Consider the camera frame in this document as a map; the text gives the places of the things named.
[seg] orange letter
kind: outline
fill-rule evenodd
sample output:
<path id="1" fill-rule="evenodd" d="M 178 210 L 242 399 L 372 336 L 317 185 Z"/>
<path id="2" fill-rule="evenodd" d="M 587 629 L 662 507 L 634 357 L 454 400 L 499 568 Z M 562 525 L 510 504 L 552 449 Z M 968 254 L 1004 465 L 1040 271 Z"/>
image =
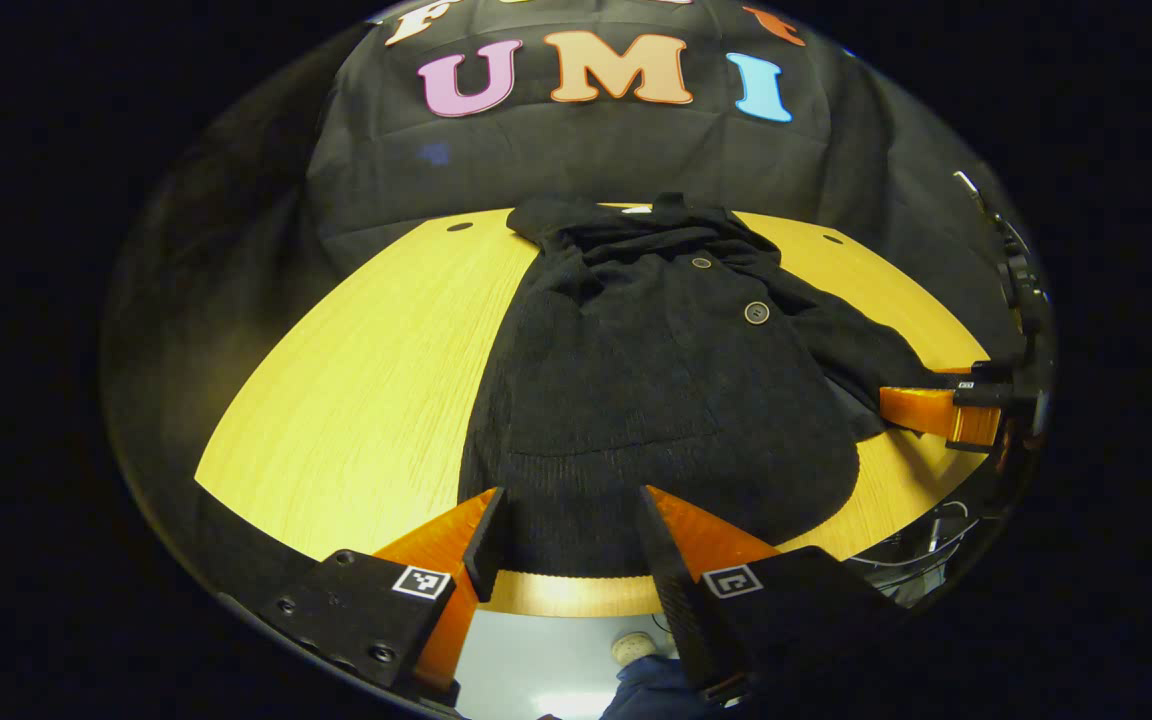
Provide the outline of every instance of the orange letter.
<path id="1" fill-rule="evenodd" d="M 760 26 L 767 28 L 767 32 L 772 32 L 775 37 L 780 37 L 782 40 L 791 41 L 791 44 L 803 47 L 808 46 L 808 44 L 803 41 L 803 38 L 790 35 L 790 32 L 798 32 L 799 30 L 796 26 L 791 26 L 790 23 L 785 22 L 785 20 L 778 18 L 776 15 L 765 13 L 763 10 L 756 10 L 755 8 L 742 9 L 753 13 L 755 17 L 758 18 Z"/>
<path id="2" fill-rule="evenodd" d="M 558 50 L 558 90 L 550 97 L 560 103 L 581 103 L 598 97 L 598 88 L 589 83 L 589 73 L 612 97 L 622 97 L 634 78 L 643 83 L 634 91 L 639 100 L 684 105 L 690 92 L 682 88 L 682 65 L 679 58 L 687 46 L 677 37 L 641 35 L 624 55 L 617 55 L 593 32 L 554 32 L 545 41 Z"/>
<path id="3" fill-rule="evenodd" d="M 411 13 L 399 15 L 397 29 L 385 45 L 393 45 L 394 41 L 403 40 L 429 28 L 426 20 L 441 18 L 452 3 L 460 3 L 460 0 L 438 0 L 438 3 L 424 5 Z"/>

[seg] screw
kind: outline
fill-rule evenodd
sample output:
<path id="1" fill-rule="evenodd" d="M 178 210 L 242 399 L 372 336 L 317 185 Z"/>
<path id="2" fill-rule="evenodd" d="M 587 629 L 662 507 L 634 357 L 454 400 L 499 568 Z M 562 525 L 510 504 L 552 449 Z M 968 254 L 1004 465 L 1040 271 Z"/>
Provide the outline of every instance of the screw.
<path id="1" fill-rule="evenodd" d="M 393 662 L 394 660 L 394 651 L 385 647 L 382 644 L 371 646 L 370 654 L 379 662 Z"/>

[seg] cable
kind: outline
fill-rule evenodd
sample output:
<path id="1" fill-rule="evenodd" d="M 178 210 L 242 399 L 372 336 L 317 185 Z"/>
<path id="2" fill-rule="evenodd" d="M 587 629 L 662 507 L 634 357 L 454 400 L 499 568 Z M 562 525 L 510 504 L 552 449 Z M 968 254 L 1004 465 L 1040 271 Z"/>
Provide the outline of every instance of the cable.
<path id="1" fill-rule="evenodd" d="M 932 570 L 935 570 L 937 568 L 942 568 L 942 566 L 946 564 L 946 562 L 950 561 L 950 559 L 954 558 L 954 553 L 957 552 L 957 551 L 958 551 L 958 548 L 955 547 L 954 551 L 950 552 L 950 555 L 948 555 L 945 560 L 941 560 L 940 562 L 935 562 L 935 564 L 932 564 L 929 568 L 924 568 L 923 570 L 919 570 L 918 573 L 915 573 L 914 575 L 910 575 L 910 577 L 908 577 L 908 578 L 896 579 L 895 583 L 887 583 L 886 585 L 878 585 L 878 588 L 874 588 L 874 589 L 876 589 L 876 591 L 882 592 L 882 591 L 886 591 L 886 589 L 892 589 L 892 588 L 895 588 L 896 585 L 905 584 L 905 583 L 910 582 L 910 579 L 922 578 L 923 575 L 929 574 Z"/>
<path id="2" fill-rule="evenodd" d="M 901 562 L 879 562 L 877 560 L 867 560 L 867 559 L 862 558 L 859 555 L 851 555 L 847 560 L 856 560 L 858 562 L 869 562 L 870 564 L 881 566 L 881 568 L 900 568 L 900 566 L 902 566 L 902 564 L 910 564 L 910 562 L 918 562 L 919 560 L 927 560 L 929 558 L 935 555 L 937 552 L 941 552 L 946 547 L 948 547 L 952 544 L 954 544 L 955 541 L 960 541 L 960 539 L 963 538 L 963 536 L 968 535 L 968 530 L 975 528 L 975 525 L 977 525 L 977 523 L 979 523 L 979 521 L 980 521 L 979 518 L 972 520 L 972 524 L 970 524 L 967 528 L 964 528 L 963 532 L 960 532 L 958 535 L 952 537 L 950 539 L 947 539 L 947 541 L 945 541 L 945 544 L 942 544 L 941 547 L 938 547 L 938 548 L 933 550 L 932 552 L 925 553 L 925 555 L 919 555 L 919 556 L 915 558 L 914 560 L 904 560 L 904 561 L 901 561 Z"/>

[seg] coat sleeve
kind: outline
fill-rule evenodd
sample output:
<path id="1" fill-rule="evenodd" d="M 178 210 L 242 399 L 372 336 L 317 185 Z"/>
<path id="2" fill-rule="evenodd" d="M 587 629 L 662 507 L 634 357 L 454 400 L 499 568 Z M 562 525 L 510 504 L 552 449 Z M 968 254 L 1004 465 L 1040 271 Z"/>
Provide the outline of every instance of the coat sleeve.
<path id="1" fill-rule="evenodd" d="M 758 274 L 820 370 L 874 414 L 878 388 L 948 387 L 950 378 L 924 366 L 888 325 L 873 323 L 849 302 L 780 266 L 763 264 Z"/>

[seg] blue letter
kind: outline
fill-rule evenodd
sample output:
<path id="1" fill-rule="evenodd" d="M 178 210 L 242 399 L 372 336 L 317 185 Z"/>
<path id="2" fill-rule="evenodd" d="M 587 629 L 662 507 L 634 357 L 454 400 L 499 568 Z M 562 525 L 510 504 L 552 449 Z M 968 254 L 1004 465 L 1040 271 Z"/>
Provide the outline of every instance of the blue letter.
<path id="1" fill-rule="evenodd" d="M 781 90 L 776 86 L 776 76 L 781 68 L 767 60 L 728 53 L 727 59 L 740 68 L 740 81 L 745 86 L 745 97 L 736 101 L 736 109 L 755 118 L 776 120 L 787 123 L 794 119 L 785 105 L 781 105 Z"/>

